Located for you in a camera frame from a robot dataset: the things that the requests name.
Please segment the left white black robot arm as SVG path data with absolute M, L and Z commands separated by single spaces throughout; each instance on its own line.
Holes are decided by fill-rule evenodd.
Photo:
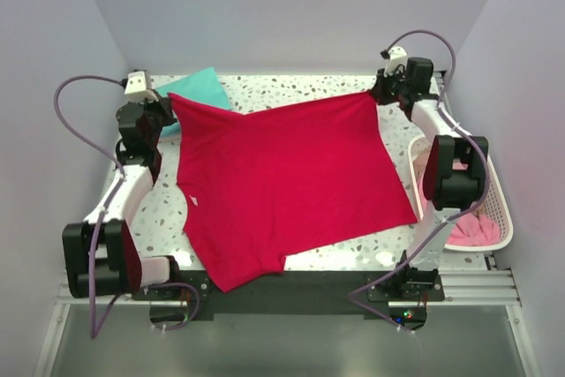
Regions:
M 111 156 L 117 160 L 114 179 L 96 208 L 62 233 L 68 286 L 73 297 L 87 298 L 90 281 L 102 296 L 134 294 L 151 285 L 161 298 L 173 299 L 183 289 L 176 261 L 170 255 L 140 257 L 130 226 L 160 174 L 162 128 L 176 119 L 171 100 L 154 90 L 126 98 L 116 113 L 121 140 Z

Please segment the red t shirt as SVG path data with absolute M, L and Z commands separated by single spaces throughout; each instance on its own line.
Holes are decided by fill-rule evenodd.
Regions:
M 413 224 L 367 92 L 240 114 L 172 96 L 184 231 L 222 291 L 286 258 Z

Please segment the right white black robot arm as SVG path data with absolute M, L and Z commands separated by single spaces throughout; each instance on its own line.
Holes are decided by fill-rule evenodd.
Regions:
M 489 186 L 488 142 L 473 137 L 431 91 L 433 63 L 422 57 L 384 54 L 371 95 L 395 103 L 431 144 L 422 190 L 426 209 L 399 263 L 366 285 L 385 299 L 419 300 L 435 290 L 442 251 L 457 220 L 477 208 Z

